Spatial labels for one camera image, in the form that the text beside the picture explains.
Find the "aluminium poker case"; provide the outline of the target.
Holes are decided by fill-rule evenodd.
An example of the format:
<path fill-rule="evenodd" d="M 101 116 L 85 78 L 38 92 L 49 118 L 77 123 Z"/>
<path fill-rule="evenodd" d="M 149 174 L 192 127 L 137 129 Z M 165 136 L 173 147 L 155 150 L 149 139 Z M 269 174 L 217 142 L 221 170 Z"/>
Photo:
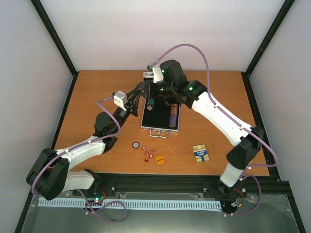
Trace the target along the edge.
<path fill-rule="evenodd" d="M 151 81 L 153 79 L 148 79 L 146 77 L 146 73 L 143 73 L 144 81 Z M 154 99 L 154 108 L 151 111 L 146 109 L 147 100 Z M 167 138 L 170 133 L 178 133 L 179 130 L 179 121 L 177 128 L 169 127 L 169 119 L 171 113 L 171 105 L 178 104 L 173 98 L 147 98 L 145 100 L 143 115 L 140 127 L 143 130 L 147 130 L 149 132 L 150 137 L 157 138 Z M 180 116 L 180 104 L 178 104 L 178 114 Z"/>

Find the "red poker chip stack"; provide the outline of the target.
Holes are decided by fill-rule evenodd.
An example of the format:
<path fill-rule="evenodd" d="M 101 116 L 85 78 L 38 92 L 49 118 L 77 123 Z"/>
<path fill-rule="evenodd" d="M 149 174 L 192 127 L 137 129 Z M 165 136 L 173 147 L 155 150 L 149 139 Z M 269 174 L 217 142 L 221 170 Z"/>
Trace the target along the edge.
<path fill-rule="evenodd" d="M 172 104 L 172 105 L 171 105 L 171 114 L 177 115 L 177 113 L 178 113 L 178 108 L 179 108 L 178 104 Z"/>

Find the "black poker chip stack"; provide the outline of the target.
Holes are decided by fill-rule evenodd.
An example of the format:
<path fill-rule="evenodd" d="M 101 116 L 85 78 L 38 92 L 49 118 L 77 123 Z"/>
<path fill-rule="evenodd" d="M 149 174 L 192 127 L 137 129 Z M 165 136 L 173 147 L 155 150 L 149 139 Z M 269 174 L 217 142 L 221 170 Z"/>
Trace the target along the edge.
<path fill-rule="evenodd" d="M 139 148 L 139 147 L 140 147 L 139 142 L 134 142 L 134 143 L 132 144 L 132 147 L 135 148 L 135 149 Z"/>

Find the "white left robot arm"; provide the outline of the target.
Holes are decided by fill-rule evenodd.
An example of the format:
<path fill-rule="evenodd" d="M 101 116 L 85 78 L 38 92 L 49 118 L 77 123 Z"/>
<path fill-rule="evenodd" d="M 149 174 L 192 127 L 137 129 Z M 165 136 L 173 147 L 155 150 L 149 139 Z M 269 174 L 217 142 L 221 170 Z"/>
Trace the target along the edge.
<path fill-rule="evenodd" d="M 65 149 L 43 149 L 26 177 L 32 194 L 52 200 L 62 192 L 84 189 L 90 195 L 97 195 L 101 190 L 97 174 L 89 169 L 79 172 L 71 169 L 111 150 L 128 117 L 138 115 L 137 109 L 137 103 L 127 102 L 112 114 L 104 110 L 96 117 L 94 135 L 87 140 Z"/>

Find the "purple poker chip stack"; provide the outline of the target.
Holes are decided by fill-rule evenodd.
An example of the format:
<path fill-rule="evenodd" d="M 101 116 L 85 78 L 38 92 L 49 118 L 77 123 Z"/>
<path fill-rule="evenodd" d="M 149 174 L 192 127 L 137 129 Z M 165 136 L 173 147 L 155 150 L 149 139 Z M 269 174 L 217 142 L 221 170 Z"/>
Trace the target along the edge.
<path fill-rule="evenodd" d="M 170 128 L 177 128 L 178 127 L 178 121 L 179 121 L 179 114 L 178 114 L 178 112 L 170 113 L 169 127 Z"/>

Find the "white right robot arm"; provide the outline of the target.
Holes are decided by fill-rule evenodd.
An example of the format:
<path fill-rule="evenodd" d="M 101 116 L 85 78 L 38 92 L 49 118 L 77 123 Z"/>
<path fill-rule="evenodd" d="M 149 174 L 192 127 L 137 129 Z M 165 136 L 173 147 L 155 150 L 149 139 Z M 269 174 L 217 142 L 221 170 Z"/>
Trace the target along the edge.
<path fill-rule="evenodd" d="M 249 163 L 260 151 L 263 129 L 252 127 L 221 105 L 208 88 L 198 80 L 189 81 L 176 60 L 168 60 L 152 67 L 152 77 L 139 83 L 127 97 L 146 99 L 170 98 L 199 113 L 222 132 L 233 149 L 227 154 L 227 165 L 221 182 L 232 188 Z"/>

